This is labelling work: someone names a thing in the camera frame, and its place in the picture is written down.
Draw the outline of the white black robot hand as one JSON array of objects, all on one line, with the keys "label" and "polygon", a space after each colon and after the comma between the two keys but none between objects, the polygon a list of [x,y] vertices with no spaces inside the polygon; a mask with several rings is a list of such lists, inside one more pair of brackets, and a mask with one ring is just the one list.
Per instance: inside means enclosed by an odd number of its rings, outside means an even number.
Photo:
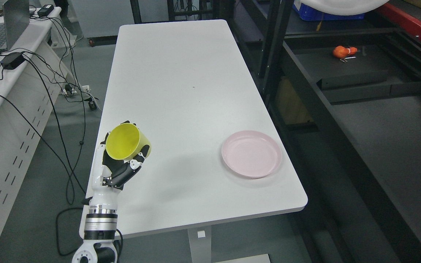
[{"label": "white black robot hand", "polygon": [[92,196],[86,199],[89,213],[117,213],[117,199],[125,183],[133,178],[146,160],[148,146],[144,146],[131,160],[114,160],[108,155],[105,142],[108,134],[100,141],[92,162]]}]

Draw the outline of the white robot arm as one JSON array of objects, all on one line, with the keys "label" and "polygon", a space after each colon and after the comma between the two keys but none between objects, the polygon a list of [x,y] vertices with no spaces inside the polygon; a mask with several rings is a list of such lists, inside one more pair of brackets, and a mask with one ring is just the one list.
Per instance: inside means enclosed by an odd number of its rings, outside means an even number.
[{"label": "white robot arm", "polygon": [[118,215],[89,213],[84,225],[82,245],[72,257],[72,263],[117,263],[119,242],[115,242]]}]

